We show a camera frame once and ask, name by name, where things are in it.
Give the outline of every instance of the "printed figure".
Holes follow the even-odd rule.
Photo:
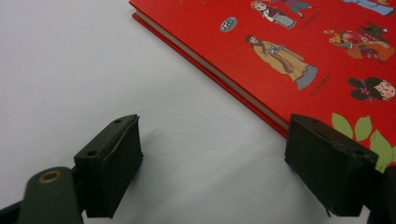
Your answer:
[[[376,0],[377,3],[381,4],[381,5],[389,5],[389,3],[387,2],[387,0]]]
[[[395,52],[395,48],[384,41],[371,37],[367,33],[361,34],[357,31],[335,31],[327,30],[325,34],[333,34],[330,43],[336,47],[343,48],[346,54],[354,59],[376,59],[384,63]]]
[[[315,79],[318,69],[307,63],[297,53],[268,41],[261,41],[253,35],[247,35],[245,42],[249,43],[257,55],[280,74],[288,75],[297,83],[298,90],[307,87]]]
[[[374,12],[378,12],[379,14],[383,15],[383,16],[389,16],[393,13],[394,8],[393,7],[385,7],[380,5],[383,0],[378,0],[377,3],[375,2],[371,2],[369,0],[343,0],[346,3],[355,3],[361,7],[365,7],[368,8]]]
[[[283,2],[288,8],[290,8],[291,11],[294,13],[297,13],[300,18],[303,18],[304,15],[301,13],[300,9],[307,9],[307,8],[315,8],[309,6],[306,2],[302,2],[300,0],[264,0],[270,3],[278,3],[278,2]]]
[[[370,23],[369,21],[367,21],[367,22],[369,23],[369,26],[367,26],[367,27],[360,26],[358,28],[359,33],[363,34],[364,36],[366,36],[367,38],[369,38],[371,40],[379,40],[379,41],[383,41],[385,43],[389,42],[387,39],[382,37],[382,35],[384,35],[388,32],[388,30],[386,28],[379,27],[375,24]]]
[[[351,77],[347,82],[357,88],[350,95],[358,101],[369,99],[371,103],[374,103],[373,98],[388,101],[396,93],[390,82],[378,77],[368,77],[363,81]]]
[[[262,1],[254,1],[250,5],[252,8],[260,12],[260,14],[262,14],[262,16],[270,22],[275,22],[288,29],[292,28],[296,24],[296,22],[286,16],[283,11],[275,7],[269,7],[265,5]]]

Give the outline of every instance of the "white surface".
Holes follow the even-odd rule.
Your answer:
[[[0,208],[73,167],[138,114],[143,164],[113,219],[85,223],[365,223],[327,218],[285,139],[131,18],[126,0],[0,2]]]

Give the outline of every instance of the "red hardcover book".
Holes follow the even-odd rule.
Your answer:
[[[130,0],[133,17],[283,136],[319,119],[396,161],[393,0]]]

